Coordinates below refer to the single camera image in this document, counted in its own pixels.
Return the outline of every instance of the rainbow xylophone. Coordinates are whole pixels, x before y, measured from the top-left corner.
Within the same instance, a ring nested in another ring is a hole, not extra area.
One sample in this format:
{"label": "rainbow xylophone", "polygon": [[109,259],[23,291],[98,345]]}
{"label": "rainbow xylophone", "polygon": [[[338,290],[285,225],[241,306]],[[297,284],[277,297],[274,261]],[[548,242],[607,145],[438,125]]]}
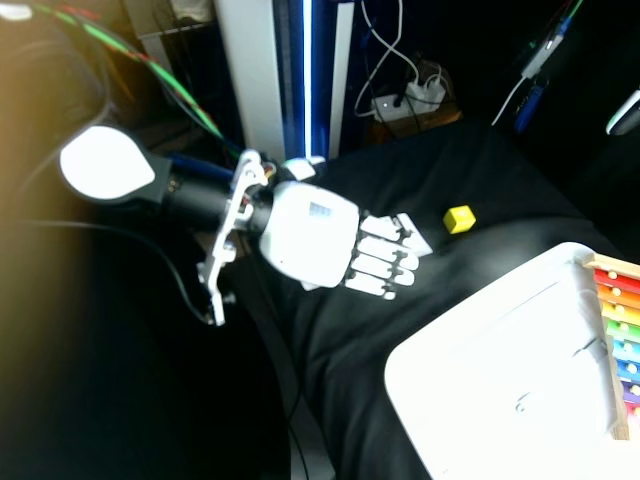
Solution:
{"label": "rainbow xylophone", "polygon": [[593,269],[607,334],[618,425],[614,436],[629,440],[630,422],[640,421],[640,266],[593,254]]}

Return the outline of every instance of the robotic arm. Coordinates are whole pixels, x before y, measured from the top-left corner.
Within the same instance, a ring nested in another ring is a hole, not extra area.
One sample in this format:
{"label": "robotic arm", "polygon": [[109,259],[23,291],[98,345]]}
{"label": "robotic arm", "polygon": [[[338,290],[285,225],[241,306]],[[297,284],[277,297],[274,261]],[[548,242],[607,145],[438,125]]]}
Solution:
{"label": "robotic arm", "polygon": [[[314,172],[305,159],[287,164],[294,179]],[[218,276],[236,257],[233,230],[258,237],[264,258],[307,290],[344,285],[385,300],[413,285],[419,257],[431,253],[406,214],[377,218],[299,180],[270,183],[254,150],[241,154],[225,181],[145,152],[120,130],[94,126],[62,150],[60,170],[76,192],[92,201],[138,200],[205,230],[217,225],[200,272],[211,293],[211,323],[215,319],[217,325],[225,322]]]}

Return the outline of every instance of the green cable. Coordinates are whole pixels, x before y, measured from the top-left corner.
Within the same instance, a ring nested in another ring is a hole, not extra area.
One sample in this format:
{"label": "green cable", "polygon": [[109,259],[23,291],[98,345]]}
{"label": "green cable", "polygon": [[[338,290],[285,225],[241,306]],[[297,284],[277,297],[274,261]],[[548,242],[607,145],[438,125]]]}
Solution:
{"label": "green cable", "polygon": [[[53,10],[52,8],[45,5],[35,5],[34,7],[41,12],[55,15],[56,17],[63,20],[64,22],[69,23],[70,25],[78,26],[79,22],[73,15]],[[88,34],[121,53],[127,55],[134,55],[136,53],[132,52],[129,48],[127,48],[127,46],[123,45],[100,28],[86,23],[83,23],[81,26],[87,31]],[[202,122],[213,135],[221,140],[224,140],[224,135],[222,135],[222,132],[220,132],[218,127],[216,127],[216,125],[211,121],[209,115],[205,113],[205,111],[200,107],[200,105],[198,105],[198,102],[196,102],[189,91],[184,88],[173,75],[171,75],[166,69],[164,69],[161,65],[157,64],[154,61],[145,61],[145,63],[157,76],[168,83],[182,98],[185,99],[189,107],[191,107],[195,111],[198,118],[202,120]]]}
{"label": "green cable", "polygon": [[573,7],[573,10],[571,10],[569,18],[574,17],[574,15],[578,12],[578,9],[582,6],[582,2],[584,2],[584,0],[578,0],[578,3],[576,3],[576,5]]}

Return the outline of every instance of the power strip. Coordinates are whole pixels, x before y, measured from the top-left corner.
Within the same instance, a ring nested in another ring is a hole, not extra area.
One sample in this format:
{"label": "power strip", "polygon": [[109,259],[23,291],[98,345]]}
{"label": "power strip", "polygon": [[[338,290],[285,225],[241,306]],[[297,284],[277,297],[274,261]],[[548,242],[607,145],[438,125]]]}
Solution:
{"label": "power strip", "polygon": [[411,118],[414,115],[435,112],[440,108],[446,93],[440,79],[429,82],[428,85],[422,87],[412,82],[407,85],[406,95],[399,106],[393,105],[397,95],[385,95],[373,99],[372,109],[378,122],[386,123]]}

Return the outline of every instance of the yellow cube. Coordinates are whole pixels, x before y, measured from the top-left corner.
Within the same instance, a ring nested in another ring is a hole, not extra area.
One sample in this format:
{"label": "yellow cube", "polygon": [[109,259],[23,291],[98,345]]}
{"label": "yellow cube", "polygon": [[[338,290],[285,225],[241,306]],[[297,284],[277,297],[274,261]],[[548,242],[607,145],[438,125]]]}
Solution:
{"label": "yellow cube", "polygon": [[476,217],[468,205],[450,208],[444,216],[444,225],[449,233],[462,233],[473,227]]}

